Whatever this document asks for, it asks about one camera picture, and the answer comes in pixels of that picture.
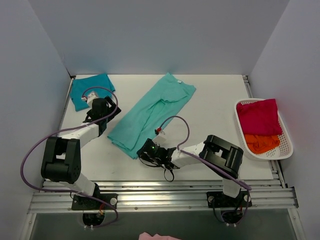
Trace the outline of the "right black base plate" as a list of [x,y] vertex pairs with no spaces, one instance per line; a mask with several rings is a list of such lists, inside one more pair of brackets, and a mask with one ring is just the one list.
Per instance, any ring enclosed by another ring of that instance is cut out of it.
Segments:
[[209,208],[240,208],[240,207],[251,207],[251,198],[248,198],[246,191],[240,191],[238,196],[235,198],[223,194],[222,191],[208,191],[206,193],[207,205]]

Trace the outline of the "aluminium rail frame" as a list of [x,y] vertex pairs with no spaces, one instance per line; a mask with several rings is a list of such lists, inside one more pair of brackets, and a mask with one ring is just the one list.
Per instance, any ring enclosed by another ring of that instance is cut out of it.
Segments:
[[[165,128],[166,146],[182,141],[198,144],[210,134],[239,145],[234,121],[234,104],[248,97],[241,75],[179,74],[177,78],[196,87],[191,100],[180,111],[181,119]],[[161,168],[151,168],[133,160],[106,136],[89,142],[81,151],[82,173],[96,182],[104,193],[117,193],[119,212],[202,211],[206,193],[222,189],[222,179],[203,164],[174,172],[175,180]],[[285,187],[274,161],[244,158],[240,177],[252,187],[253,209],[290,209],[298,206],[293,188]]]

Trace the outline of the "orange t-shirt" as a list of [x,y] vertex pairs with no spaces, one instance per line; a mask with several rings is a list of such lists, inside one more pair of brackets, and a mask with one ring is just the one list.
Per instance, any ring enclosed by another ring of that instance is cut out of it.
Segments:
[[263,154],[275,149],[280,145],[280,139],[277,135],[244,135],[245,142],[249,150],[254,154]]

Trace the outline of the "pink cloth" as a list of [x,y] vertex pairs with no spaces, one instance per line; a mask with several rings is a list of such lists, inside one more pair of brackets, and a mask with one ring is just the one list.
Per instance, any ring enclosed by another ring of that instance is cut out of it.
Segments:
[[179,238],[175,238],[173,236],[168,235],[150,235],[147,232],[143,232],[139,235],[138,240],[180,240]]

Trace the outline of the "folded teal t-shirt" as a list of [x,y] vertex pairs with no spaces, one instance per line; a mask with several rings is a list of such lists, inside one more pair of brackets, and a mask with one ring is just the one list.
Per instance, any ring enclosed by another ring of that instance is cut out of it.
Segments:
[[88,104],[82,100],[82,94],[91,87],[103,87],[112,92],[115,92],[116,90],[108,75],[105,73],[86,78],[75,79],[72,83],[70,99],[76,112],[89,108]]

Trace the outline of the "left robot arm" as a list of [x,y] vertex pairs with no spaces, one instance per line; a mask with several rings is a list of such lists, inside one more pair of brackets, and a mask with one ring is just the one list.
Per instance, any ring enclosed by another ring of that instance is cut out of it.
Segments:
[[100,137],[107,123],[121,112],[109,97],[98,97],[94,92],[86,98],[90,110],[80,129],[46,140],[41,165],[41,176],[52,182],[62,183],[69,189],[85,194],[83,204],[90,210],[100,206],[101,197],[96,184],[82,174],[81,148]]

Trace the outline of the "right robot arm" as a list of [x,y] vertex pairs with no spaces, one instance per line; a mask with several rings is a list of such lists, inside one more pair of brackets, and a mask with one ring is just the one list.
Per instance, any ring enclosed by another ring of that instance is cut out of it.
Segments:
[[243,159],[243,150],[215,135],[192,146],[178,149],[164,148],[166,137],[160,133],[154,139],[148,138],[137,151],[139,159],[150,163],[150,167],[160,167],[171,173],[186,166],[203,163],[222,177],[222,200],[227,206],[240,201],[239,170]]

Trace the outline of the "mint green t-shirt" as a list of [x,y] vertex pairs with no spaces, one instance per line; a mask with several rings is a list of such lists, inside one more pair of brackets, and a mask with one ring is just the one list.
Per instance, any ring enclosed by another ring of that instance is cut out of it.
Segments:
[[176,116],[196,91],[194,85],[186,84],[167,73],[133,106],[117,123],[107,138],[132,159],[138,157],[147,139],[153,139],[155,129],[169,123],[164,120]]

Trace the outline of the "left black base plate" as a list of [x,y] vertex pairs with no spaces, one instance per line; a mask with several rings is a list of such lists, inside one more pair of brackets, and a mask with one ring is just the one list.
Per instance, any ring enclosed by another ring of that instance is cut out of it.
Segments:
[[[96,198],[110,204],[115,209],[117,208],[118,194],[116,193],[102,193],[100,196],[96,196]],[[80,195],[74,195],[71,209],[73,211],[100,210],[101,205],[102,203],[97,200]]]

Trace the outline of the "magenta t-shirt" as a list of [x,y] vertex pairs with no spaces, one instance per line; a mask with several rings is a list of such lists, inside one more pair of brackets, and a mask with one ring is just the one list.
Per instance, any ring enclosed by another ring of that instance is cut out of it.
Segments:
[[236,112],[245,135],[276,136],[283,133],[275,99],[238,103]]

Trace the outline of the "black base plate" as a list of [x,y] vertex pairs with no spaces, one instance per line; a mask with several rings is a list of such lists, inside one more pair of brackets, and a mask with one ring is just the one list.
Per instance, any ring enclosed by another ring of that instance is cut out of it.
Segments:
[[235,198],[223,194],[222,191],[208,191],[206,193],[207,205],[209,208],[240,208],[240,207],[251,207],[251,198],[248,198],[246,191],[240,191],[238,196]]
[[[96,198],[110,204],[115,209],[117,208],[118,194],[116,193],[102,193],[100,196],[96,196]],[[100,210],[101,205],[102,203],[97,200],[80,195],[74,195],[71,209],[73,211]]]

